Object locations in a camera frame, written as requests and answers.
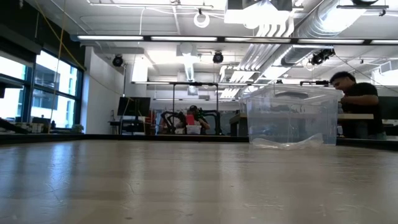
plastic bag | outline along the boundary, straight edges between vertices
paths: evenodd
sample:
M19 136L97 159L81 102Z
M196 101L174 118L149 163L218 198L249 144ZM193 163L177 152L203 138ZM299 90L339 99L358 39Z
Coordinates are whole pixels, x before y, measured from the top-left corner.
M264 149L284 149L284 150L294 150L294 149L305 149L305 148L316 148L323 144L322 133L318 133L308 139L296 143L277 143L268 141L262 138L256 138L252 141L254 147L260 147Z

person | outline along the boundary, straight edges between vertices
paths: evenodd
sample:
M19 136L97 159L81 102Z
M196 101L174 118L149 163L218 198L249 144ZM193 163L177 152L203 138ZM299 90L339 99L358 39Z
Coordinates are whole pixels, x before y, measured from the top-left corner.
M198 121L200 123L200 134L206 134L206 130L210 129L210 125L207 123L207 120L201 115L198 107L195 105L190 106L187 114L192 114L195 118L195 121Z
M373 114L372 120L349 120L342 123L343 134L347 138L378 139L387 138L381 119L381 109L377 89L370 83L356 83L348 72L338 72L330 83L344 92L341 99L344 113Z

glass window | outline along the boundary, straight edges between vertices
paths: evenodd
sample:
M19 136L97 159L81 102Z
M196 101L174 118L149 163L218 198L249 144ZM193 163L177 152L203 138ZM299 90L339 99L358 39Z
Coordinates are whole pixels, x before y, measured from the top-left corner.
M22 114L23 89L6 89L4 98L0 99L0 118L15 118Z
M51 105L53 94L47 93L40 90L34 90L34 98L41 96L39 98L42 100L40 103L33 102L32 104L32 117L41 118L51 118ZM69 99L63 96L55 96L54 110L52 114L52 119L55 121L57 128L71 128L73 125L73 118L75 112L75 100Z
M0 56L0 73L25 80L27 67Z
M77 69L41 51L36 57L35 83L54 88L62 93L76 95Z

ceiling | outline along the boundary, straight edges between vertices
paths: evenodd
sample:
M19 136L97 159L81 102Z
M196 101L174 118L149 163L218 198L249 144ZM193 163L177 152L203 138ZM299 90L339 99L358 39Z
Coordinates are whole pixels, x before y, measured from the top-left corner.
M37 1L44 10L45 15L62 26L63 12L57 7L63 7L63 0L26 0L29 4L36 6ZM249 36L257 32L245 28L241 24L225 24L223 19L211 17L210 25L204 29L197 27L193 23L194 14L185 14L196 12L192 9L177 9L177 15L180 33L171 9L161 9L166 13L146 9L118 8L91 6L86 0L66 0L66 12L71 19L65 24L65 29L70 34L106 34L106 35L221 35L221 36ZM170 0L101 0L102 3L143 3L143 4L170 4ZM321 0L304 0L304 10L296 12L295 24L299 23ZM203 0L181 0L182 4L202 5ZM213 5L215 9L211 13L224 14L226 0L205 0L206 5ZM398 1L387 0L390 9L387 11L391 16L379 17L379 12L367 12L361 16L351 27L343 31L341 38L396 38L398 36ZM152 43L152 42L102 42L102 49L117 48L144 48L153 67L149 72L152 77L156 76L177 76L178 72L183 72L183 64L178 63L176 59L177 44L171 43ZM221 65L214 65L211 62L212 55L216 50L222 50L225 55L224 62L239 63L245 55L248 44L198 44L198 53L202 54L201 62L194 65L195 72L219 73ZM343 57L353 67L363 70L373 68L366 63L381 63L382 58L398 57L397 47L339 47L335 48L336 54ZM351 71L351 67L345 65L338 58L331 60L317 67L314 71L306 68L293 68L287 72L288 78L330 78L335 72L341 70Z

